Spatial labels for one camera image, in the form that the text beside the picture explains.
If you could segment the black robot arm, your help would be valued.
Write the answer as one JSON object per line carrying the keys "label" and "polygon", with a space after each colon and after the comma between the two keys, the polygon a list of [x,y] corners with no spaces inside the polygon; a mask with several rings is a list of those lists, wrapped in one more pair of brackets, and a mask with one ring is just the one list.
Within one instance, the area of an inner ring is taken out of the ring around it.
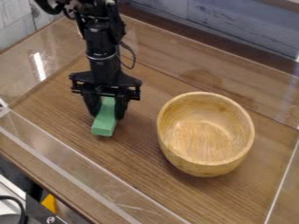
{"label": "black robot arm", "polygon": [[77,24],[85,41],[89,70],[72,73],[71,90],[80,94],[88,112],[96,115],[103,108],[104,97],[115,100],[113,117],[121,120],[131,101],[140,99],[143,82],[123,71],[120,48],[127,35],[125,23],[117,10],[117,0],[33,0],[41,10],[63,14]]}

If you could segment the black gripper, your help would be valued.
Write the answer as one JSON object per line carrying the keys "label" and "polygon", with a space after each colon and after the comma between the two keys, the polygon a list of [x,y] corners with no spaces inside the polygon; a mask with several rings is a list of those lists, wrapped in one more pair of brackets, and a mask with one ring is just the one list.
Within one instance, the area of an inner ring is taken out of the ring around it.
{"label": "black gripper", "polygon": [[103,96],[116,96],[115,117],[121,120],[127,112],[128,101],[140,100],[143,82],[125,74],[117,55],[105,58],[87,56],[89,70],[69,75],[71,91],[83,95],[83,100],[92,116],[101,107]]}

